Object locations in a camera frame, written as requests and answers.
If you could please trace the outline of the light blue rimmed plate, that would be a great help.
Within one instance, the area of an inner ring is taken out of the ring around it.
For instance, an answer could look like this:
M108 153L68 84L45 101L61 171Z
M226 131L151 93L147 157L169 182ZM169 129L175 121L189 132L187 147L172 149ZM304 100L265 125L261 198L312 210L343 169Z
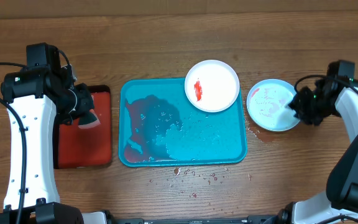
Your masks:
M296 91L293 85L279 79L266 79L255 84L247 95L246 107L251 119L268 131L287 131L300 120L288 107Z

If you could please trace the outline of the white plate with red stain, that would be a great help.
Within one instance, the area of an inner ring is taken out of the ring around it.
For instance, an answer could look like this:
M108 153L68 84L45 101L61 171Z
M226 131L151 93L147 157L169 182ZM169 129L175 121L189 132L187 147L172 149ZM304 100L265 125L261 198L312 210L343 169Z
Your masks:
M237 99L240 83L237 73L219 60L204 60L194 65L185 77L185 94L201 111L218 113Z

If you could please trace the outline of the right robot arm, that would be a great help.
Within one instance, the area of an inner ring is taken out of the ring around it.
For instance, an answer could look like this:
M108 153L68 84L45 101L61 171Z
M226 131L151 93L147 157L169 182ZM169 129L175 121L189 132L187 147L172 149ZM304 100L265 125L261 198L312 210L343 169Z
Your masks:
M298 90L290 108L306 124L320 124L329 115L342 118L350 145L331 171L323 193L288 204L269 223L358 223L358 80L315 78L315 90Z

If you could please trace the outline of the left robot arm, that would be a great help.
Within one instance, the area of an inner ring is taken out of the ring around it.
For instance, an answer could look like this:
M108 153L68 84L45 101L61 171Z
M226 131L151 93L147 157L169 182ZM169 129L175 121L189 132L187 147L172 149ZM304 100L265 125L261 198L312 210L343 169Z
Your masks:
M60 203L54 177L55 126L88 115L93 100L69 68L10 73L1 101L11 122L10 183L0 223L110 223L105 211L81 213Z

